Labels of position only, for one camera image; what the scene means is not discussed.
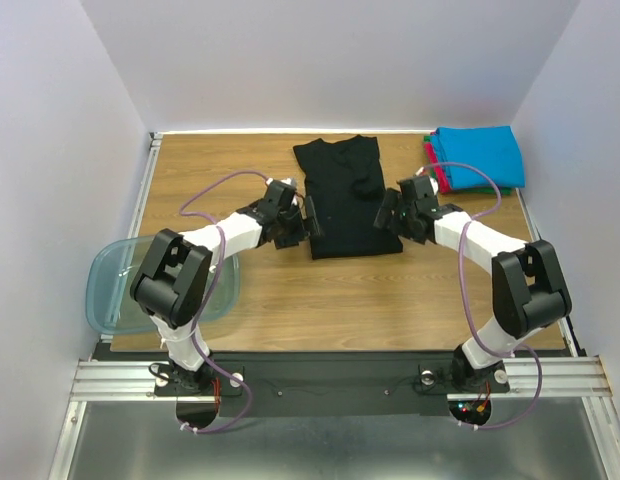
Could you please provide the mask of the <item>black t-shirt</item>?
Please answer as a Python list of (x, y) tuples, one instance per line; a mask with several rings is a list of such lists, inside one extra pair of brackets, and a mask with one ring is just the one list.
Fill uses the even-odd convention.
[(334, 143), (317, 139), (293, 152), (322, 230), (310, 240), (314, 260), (403, 251), (397, 235), (374, 227), (385, 194), (375, 137), (357, 135)]

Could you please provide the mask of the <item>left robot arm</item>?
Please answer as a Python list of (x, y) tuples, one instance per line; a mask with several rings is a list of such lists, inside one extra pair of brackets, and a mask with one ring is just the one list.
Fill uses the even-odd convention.
[(321, 235), (311, 197), (262, 198), (216, 224), (177, 233), (157, 233), (130, 287), (130, 296), (156, 326), (167, 346), (168, 379), (192, 394), (211, 387), (216, 376), (205, 359), (211, 355), (196, 326), (216, 285), (210, 268), (268, 242), (289, 248)]

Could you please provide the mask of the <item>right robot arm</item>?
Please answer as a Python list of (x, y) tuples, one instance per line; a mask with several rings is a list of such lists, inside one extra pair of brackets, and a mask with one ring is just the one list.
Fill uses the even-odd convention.
[(494, 367), (530, 336), (568, 316), (572, 299), (553, 245), (525, 242), (441, 205), (431, 188), (387, 189), (374, 226), (405, 239), (449, 248), (491, 278), (492, 317), (453, 352), (450, 378), (462, 390), (481, 384)]

